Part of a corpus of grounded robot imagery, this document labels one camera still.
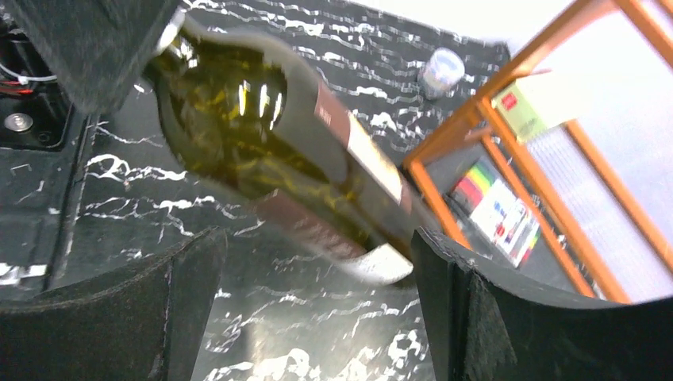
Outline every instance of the green glass bottle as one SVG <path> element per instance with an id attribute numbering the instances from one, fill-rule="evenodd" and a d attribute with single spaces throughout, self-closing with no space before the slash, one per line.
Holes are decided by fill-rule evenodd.
<path id="1" fill-rule="evenodd" d="M 212 33 L 179 10 L 147 74 L 188 171 L 365 282 L 411 274 L 413 230 L 434 217 L 291 47 L 253 30 Z"/>

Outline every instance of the black foam block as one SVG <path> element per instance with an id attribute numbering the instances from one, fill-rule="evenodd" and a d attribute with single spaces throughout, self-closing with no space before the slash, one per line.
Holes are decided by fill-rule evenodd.
<path id="1" fill-rule="evenodd" d="M 423 229 L 412 246 L 437 381 L 671 379 L 673 298 L 587 298 Z"/>
<path id="2" fill-rule="evenodd" d="M 81 112 L 121 107 L 179 0 L 3 0 Z"/>
<path id="3" fill-rule="evenodd" d="M 190 379 L 226 246 L 208 229 L 168 253 L 0 303 L 0 379 Z"/>

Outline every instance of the black marble surface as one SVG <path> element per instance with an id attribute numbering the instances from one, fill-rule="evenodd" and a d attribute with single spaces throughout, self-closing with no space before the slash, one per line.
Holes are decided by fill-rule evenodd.
<path id="1" fill-rule="evenodd" d="M 509 59 L 504 45 L 342 1 L 185 7 L 213 30 L 255 26 L 295 46 L 397 164 Z M 449 97 L 425 102 L 415 76 L 439 47 L 458 53 L 467 74 Z M 223 225 L 229 256 L 194 380 L 434 379 L 417 291 L 358 283 L 246 214 L 237 198 L 198 184 L 165 147 L 146 83 L 88 131 L 72 195 L 76 223 L 50 287 Z"/>
<path id="2" fill-rule="evenodd" d="M 62 227 L 71 219 L 63 201 L 88 125 L 94 126 L 90 117 L 71 113 L 58 152 L 0 148 L 0 301 L 42 292 L 47 267 L 63 252 Z"/>

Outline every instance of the black table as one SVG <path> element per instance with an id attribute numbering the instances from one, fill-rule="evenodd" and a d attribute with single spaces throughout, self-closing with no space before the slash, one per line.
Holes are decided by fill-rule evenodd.
<path id="1" fill-rule="evenodd" d="M 295 46 L 397 164 L 510 58 L 504 44 L 342 1 L 193 3 L 191 14 L 214 30 L 255 26 Z M 467 74 L 449 98 L 426 102 L 415 77 L 439 47 L 458 53 Z M 78 136 L 71 132 L 72 145 Z M 358 283 L 279 237 L 235 197 L 213 196 L 165 147 L 147 83 L 139 81 L 123 109 L 82 139 L 84 165 L 68 212 L 76 223 L 63 235 L 48 287 L 159 255 L 223 225 L 229 257 L 193 379 L 434 378 L 417 291 Z M 569 287 L 548 252 L 535 256 L 535 267 L 561 275 L 557 286 Z M 544 271 L 525 272 L 550 281 Z M 38 284 L 27 280 L 21 290 L 38 292 Z"/>

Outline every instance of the orange wooden frame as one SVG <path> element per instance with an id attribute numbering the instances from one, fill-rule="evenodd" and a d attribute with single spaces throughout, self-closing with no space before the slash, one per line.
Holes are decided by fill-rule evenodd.
<path id="1" fill-rule="evenodd" d="M 656 3 L 664 13 L 673 18 L 673 0 L 656 0 Z M 531 157 L 528 150 L 518 144 L 512 131 L 490 104 L 490 100 L 501 89 L 516 78 L 530 75 L 544 57 L 568 38 L 599 18 L 619 10 L 636 26 L 668 65 L 673 67 L 673 42 L 652 20 L 640 1 L 576 0 L 499 73 L 481 87 L 476 95 L 465 102 L 449 119 L 422 141 L 405 158 L 403 165 L 425 195 L 425 199 L 433 212 L 439 217 L 444 231 L 463 246 L 469 248 L 469 243 L 460 232 L 450 210 L 425 170 L 425 165 L 458 149 L 473 144 L 482 144 L 503 177 L 510 183 L 515 194 L 534 210 L 540 222 L 543 238 L 547 241 L 549 248 L 568 278 L 575 285 L 576 290 L 586 296 L 595 296 L 591 286 L 579 273 L 568 253 L 559 244 L 552 227 L 540 215 L 521 180 L 507 165 L 505 158 L 490 138 L 492 135 L 500 137 L 514 163 L 547 206 L 553 220 L 566 235 L 578 257 L 587 266 L 605 296 L 615 302 L 629 303 L 629 297 L 579 227 L 570 210 L 554 191 L 552 184 L 541 168 Z M 486 121 L 487 127 L 477 131 L 473 130 L 480 121 Z M 583 152 L 587 161 L 594 167 L 614 197 L 619 201 L 624 211 L 631 217 L 635 226 L 647 239 L 654 252 L 668 266 L 669 270 L 673 271 L 673 253 L 669 253 L 670 246 L 661 232 L 652 224 L 647 214 L 627 191 L 624 184 L 582 131 L 577 121 L 569 121 L 565 128 L 568 135 Z"/>

